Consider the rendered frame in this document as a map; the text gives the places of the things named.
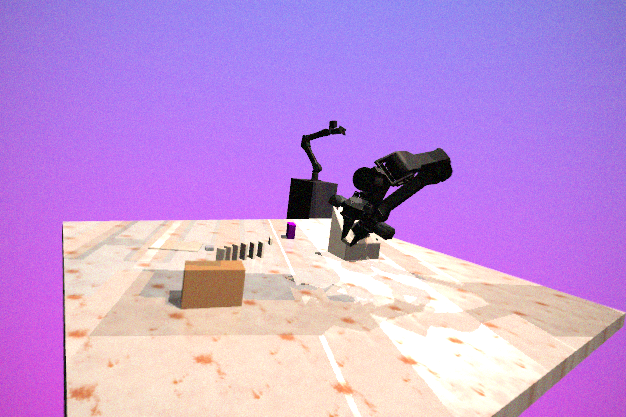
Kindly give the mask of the magenta rectangular block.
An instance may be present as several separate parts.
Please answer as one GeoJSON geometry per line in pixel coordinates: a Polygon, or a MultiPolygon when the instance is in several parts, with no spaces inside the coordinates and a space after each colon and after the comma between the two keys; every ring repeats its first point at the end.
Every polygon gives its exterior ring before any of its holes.
{"type": "Polygon", "coordinates": [[[287,222],[286,237],[288,239],[295,239],[295,231],[296,231],[295,223],[294,222],[287,222]]]}

